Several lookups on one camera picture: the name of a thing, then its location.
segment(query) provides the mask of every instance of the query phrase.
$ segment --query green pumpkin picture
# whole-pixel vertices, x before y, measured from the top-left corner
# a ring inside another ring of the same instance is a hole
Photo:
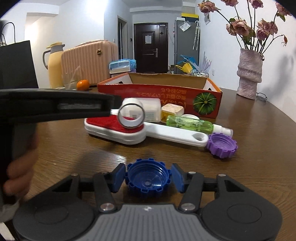
[[[200,93],[193,100],[193,108],[200,115],[212,113],[216,108],[216,104],[216,97],[209,92]]]

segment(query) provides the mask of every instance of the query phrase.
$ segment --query human hand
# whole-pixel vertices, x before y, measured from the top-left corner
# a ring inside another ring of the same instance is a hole
[[[33,166],[38,160],[37,146],[38,135],[35,133],[27,152],[9,164],[6,171],[9,180],[3,185],[6,195],[22,198],[29,192],[34,174]]]

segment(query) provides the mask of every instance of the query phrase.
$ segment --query green liquid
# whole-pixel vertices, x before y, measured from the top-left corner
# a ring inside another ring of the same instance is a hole
[[[195,120],[174,115],[168,116],[166,125],[191,131],[203,132],[207,135],[211,135],[214,130],[214,125],[209,121]]]

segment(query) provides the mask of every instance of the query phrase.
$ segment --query vase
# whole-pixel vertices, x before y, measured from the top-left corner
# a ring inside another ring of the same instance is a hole
[[[263,55],[254,50],[241,49],[237,75],[239,87],[237,94],[254,100],[257,84],[262,82]]]

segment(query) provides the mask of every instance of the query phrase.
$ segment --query white tape roll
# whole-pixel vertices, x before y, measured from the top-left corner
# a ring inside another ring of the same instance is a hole
[[[125,119],[122,114],[121,114],[121,111],[122,109],[125,107],[125,106],[128,106],[128,105],[135,105],[135,106],[138,106],[141,111],[142,111],[142,114],[135,120],[127,120]],[[144,123],[144,120],[145,120],[145,111],[144,111],[144,107],[143,107],[143,104],[141,101],[137,100],[136,98],[128,98],[128,99],[125,99],[123,102],[122,102],[122,105],[121,107],[119,108],[118,110],[118,115],[117,115],[117,119],[119,121],[119,123],[125,127],[125,128],[128,128],[128,129],[133,129],[133,128],[137,128],[139,127],[141,124]]]

